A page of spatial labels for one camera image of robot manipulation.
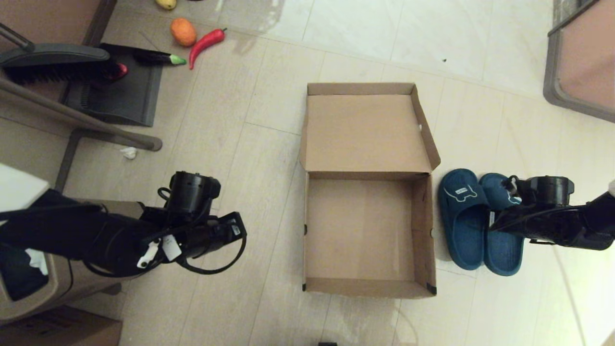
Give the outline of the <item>dark blue slipper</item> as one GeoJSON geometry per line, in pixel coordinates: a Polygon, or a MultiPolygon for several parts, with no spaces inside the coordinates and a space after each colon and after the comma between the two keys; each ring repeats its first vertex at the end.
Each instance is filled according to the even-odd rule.
{"type": "Polygon", "coordinates": [[[506,179],[507,177],[500,173],[486,173],[479,179],[479,184],[489,202],[484,236],[484,263],[491,272],[500,276],[512,276],[518,272],[524,247],[524,239],[520,236],[488,230],[503,210],[521,204],[521,199],[512,196],[502,185],[506,179]]]}
{"type": "Polygon", "coordinates": [[[440,180],[437,197],[450,258],[463,270],[478,269],[489,202],[477,176],[468,169],[449,171],[440,180]]]}

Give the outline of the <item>brown cardboard shoe box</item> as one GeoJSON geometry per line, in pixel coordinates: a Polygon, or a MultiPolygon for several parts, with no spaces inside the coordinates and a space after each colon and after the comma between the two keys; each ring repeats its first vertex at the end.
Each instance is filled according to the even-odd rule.
{"type": "Polygon", "coordinates": [[[310,83],[303,290],[437,295],[432,172],[440,164],[413,83],[310,83]]]}

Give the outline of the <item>dark grey dustpan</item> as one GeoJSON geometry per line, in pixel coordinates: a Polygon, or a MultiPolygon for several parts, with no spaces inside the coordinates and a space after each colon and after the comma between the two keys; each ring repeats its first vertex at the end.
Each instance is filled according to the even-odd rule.
{"type": "Polygon", "coordinates": [[[163,52],[106,43],[99,48],[127,66],[127,74],[110,82],[69,83],[63,104],[106,123],[152,127],[163,71],[153,56],[163,52]]]}

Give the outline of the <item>red chili pepper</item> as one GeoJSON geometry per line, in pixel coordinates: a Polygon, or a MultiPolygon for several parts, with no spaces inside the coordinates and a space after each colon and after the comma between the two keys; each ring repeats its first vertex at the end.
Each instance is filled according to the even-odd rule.
{"type": "Polygon", "coordinates": [[[204,52],[206,49],[210,48],[211,46],[215,46],[216,44],[223,42],[225,40],[225,37],[226,37],[226,28],[223,28],[223,29],[217,28],[207,33],[202,38],[200,38],[200,40],[198,40],[194,44],[194,46],[192,46],[191,48],[189,59],[188,59],[189,69],[190,70],[194,69],[194,65],[197,61],[197,58],[202,52],[204,52]]]}

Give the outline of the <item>brown trash bin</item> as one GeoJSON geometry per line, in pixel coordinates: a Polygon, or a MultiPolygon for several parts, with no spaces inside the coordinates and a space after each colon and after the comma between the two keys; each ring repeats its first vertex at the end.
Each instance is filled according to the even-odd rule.
{"type": "Polygon", "coordinates": [[[29,317],[133,279],[92,273],[81,261],[44,253],[48,274],[24,249],[0,243],[0,325],[29,317]]]}

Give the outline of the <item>toy eggplant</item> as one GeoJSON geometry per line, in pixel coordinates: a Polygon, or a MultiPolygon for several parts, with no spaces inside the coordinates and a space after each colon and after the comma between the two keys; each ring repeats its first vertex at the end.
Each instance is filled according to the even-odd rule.
{"type": "Polygon", "coordinates": [[[145,65],[186,65],[187,60],[173,53],[158,52],[153,50],[136,50],[133,52],[134,59],[145,65]]]}

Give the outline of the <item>closed brown cardboard carton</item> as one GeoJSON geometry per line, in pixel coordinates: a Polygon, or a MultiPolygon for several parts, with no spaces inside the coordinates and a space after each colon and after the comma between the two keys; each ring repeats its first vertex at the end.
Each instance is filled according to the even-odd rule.
{"type": "Polygon", "coordinates": [[[63,306],[0,327],[0,346],[119,346],[123,322],[63,306]]]}

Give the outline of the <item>orange toy fruit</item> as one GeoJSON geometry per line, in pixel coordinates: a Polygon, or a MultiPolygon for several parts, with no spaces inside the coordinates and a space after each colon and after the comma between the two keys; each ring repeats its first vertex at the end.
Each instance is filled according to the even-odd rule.
{"type": "Polygon", "coordinates": [[[197,41],[197,31],[186,18],[174,18],[170,29],[173,39],[182,47],[191,47],[197,41]]]}

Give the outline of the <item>black broom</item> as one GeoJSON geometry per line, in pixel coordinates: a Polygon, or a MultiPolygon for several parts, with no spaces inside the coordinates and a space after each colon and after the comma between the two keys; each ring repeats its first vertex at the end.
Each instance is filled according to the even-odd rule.
{"type": "Polygon", "coordinates": [[[101,48],[59,43],[34,44],[0,23],[0,35],[17,48],[0,53],[0,68],[18,85],[59,81],[114,81],[115,59],[101,48]]]}

